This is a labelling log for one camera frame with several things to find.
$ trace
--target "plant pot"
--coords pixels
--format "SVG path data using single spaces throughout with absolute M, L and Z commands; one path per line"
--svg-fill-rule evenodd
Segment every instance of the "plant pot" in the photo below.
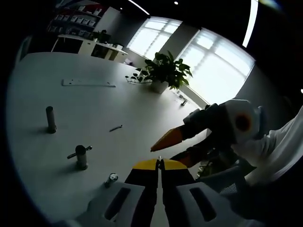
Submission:
M 158 94 L 162 94 L 168 87 L 169 84 L 166 81 L 160 82 L 157 80 L 151 83 L 151 89 Z

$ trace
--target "ceiling light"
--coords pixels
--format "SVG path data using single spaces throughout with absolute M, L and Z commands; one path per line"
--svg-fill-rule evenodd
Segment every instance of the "ceiling light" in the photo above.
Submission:
M 132 0 L 128 0 L 128 1 L 131 2 L 132 4 L 134 4 L 139 9 L 141 9 L 144 13 L 146 13 L 147 15 L 149 15 L 149 13 L 145 9 L 143 9 L 141 6 L 139 6 L 137 3 L 133 2 Z
M 247 30 L 242 44 L 242 46 L 244 47 L 247 47 L 252 34 L 252 30 L 254 29 L 256 18 L 257 18 L 257 11 L 258 11 L 258 0 L 251 0 L 250 18 L 248 20 Z

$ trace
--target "potted plant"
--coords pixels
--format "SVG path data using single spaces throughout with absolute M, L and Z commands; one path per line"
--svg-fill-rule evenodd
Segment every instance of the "potted plant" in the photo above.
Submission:
M 145 63 L 146 66 L 143 69 L 136 69 L 140 75 L 134 73 L 130 79 L 139 83 L 152 81 L 152 89 L 159 94 L 162 94 L 168 87 L 178 89 L 183 84 L 189 85 L 186 77 L 192 76 L 190 67 L 183 64 L 183 59 L 174 61 L 174 57 L 169 51 L 168 55 L 157 52 L 155 61 L 145 60 Z
M 92 32 L 91 38 L 93 41 L 100 41 L 102 39 L 103 34 L 106 34 L 106 30 L 102 30 L 101 32 Z

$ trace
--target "metal cylinder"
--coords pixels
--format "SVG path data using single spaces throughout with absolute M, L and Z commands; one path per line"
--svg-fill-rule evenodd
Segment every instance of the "metal cylinder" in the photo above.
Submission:
M 86 148 L 82 145 L 76 146 L 77 167 L 80 170 L 85 170 L 89 167 L 86 159 Z
M 104 186 L 106 188 L 109 188 L 117 180 L 118 180 L 118 174 L 110 174 L 108 179 L 104 182 Z
M 187 100 L 184 100 L 184 102 L 181 103 L 181 106 L 185 106 L 186 103 L 187 103 Z
M 53 115 L 53 107 L 52 106 L 48 106 L 46 108 L 46 117 L 47 117 L 47 123 L 48 123 L 48 128 L 47 128 L 47 132 L 50 134 L 53 134 L 57 131 L 57 127 L 55 125 L 55 118 Z

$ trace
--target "window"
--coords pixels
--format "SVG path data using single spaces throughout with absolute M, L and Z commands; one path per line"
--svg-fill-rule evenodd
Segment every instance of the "window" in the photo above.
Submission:
M 151 17 L 133 36 L 127 48 L 153 60 L 155 53 L 162 48 L 180 24 L 181 21 L 177 20 Z
M 207 104 L 234 98 L 254 66 L 254 59 L 229 40 L 206 29 L 200 31 L 179 58 L 191 67 L 186 95 L 200 96 Z

